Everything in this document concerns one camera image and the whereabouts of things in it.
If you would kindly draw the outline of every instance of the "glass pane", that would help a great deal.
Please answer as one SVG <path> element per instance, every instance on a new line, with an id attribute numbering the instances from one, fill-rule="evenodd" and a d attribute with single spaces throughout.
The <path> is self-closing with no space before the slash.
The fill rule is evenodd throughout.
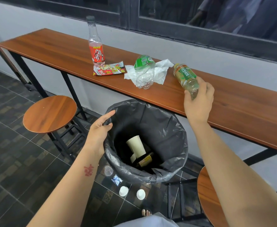
<path id="1" fill-rule="evenodd" d="M 119 13 L 119 0 L 47 0 Z"/>
<path id="2" fill-rule="evenodd" d="M 277 41 L 277 0 L 140 0 L 140 16 Z"/>

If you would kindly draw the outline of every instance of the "hand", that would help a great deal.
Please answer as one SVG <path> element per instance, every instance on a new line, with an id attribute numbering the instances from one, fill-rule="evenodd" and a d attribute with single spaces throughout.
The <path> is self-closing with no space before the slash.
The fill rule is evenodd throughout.
<path id="1" fill-rule="evenodd" d="M 185 113 L 191 127 L 193 127 L 196 123 L 207 123 L 214 100 L 213 86 L 209 83 L 206 83 L 200 77 L 196 77 L 196 79 L 199 83 L 199 89 L 196 98 L 192 100 L 189 91 L 185 90 L 185 101 L 183 103 Z"/>
<path id="2" fill-rule="evenodd" d="M 103 123 L 115 114 L 115 110 L 108 112 L 96 120 L 90 127 L 85 146 L 93 149 L 100 157 L 104 154 L 103 142 L 107 137 L 107 132 L 110 131 L 113 124 L 103 126 Z"/>

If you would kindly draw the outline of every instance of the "foot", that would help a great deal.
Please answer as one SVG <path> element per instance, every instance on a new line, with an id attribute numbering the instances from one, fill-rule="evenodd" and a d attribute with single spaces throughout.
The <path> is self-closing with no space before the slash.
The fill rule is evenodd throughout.
<path id="1" fill-rule="evenodd" d="M 149 210 L 145 210 L 145 209 L 143 209 L 143 210 L 141 211 L 141 214 L 142 214 L 144 217 L 148 217 L 148 216 L 152 215 L 152 213 L 151 213 Z"/>

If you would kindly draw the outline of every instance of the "white wall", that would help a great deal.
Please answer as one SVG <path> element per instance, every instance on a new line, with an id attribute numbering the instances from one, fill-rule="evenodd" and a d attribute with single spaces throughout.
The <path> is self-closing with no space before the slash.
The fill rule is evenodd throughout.
<path id="1" fill-rule="evenodd" d="M 89 32 L 84 21 L 50 15 L 0 3 L 0 41 L 8 40 L 42 28 L 87 39 Z M 173 63 L 186 63 L 194 69 L 214 75 L 277 91 L 277 64 L 212 49 L 182 44 L 161 38 L 137 34 L 108 26 L 98 25 L 103 43 L 131 52 L 148 54 L 158 59 L 170 59 Z M 54 94 L 71 96 L 57 70 L 25 60 L 38 81 Z M 0 61 L 0 70 L 7 73 Z M 129 97 L 70 76 L 75 91 L 84 107 L 99 114 L 117 102 Z M 200 157 L 194 133 L 187 120 L 178 116 L 188 136 L 189 152 Z M 265 148 L 216 130 L 222 139 L 242 159 Z M 252 166 L 275 190 L 277 190 L 277 156 Z"/>

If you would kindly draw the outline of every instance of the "yellow label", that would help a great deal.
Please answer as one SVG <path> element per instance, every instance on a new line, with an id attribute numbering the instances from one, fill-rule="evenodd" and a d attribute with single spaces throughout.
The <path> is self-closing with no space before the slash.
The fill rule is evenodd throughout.
<path id="1" fill-rule="evenodd" d="M 146 156 L 143 160 L 139 161 L 140 167 L 144 167 L 152 162 L 152 158 L 150 155 Z"/>

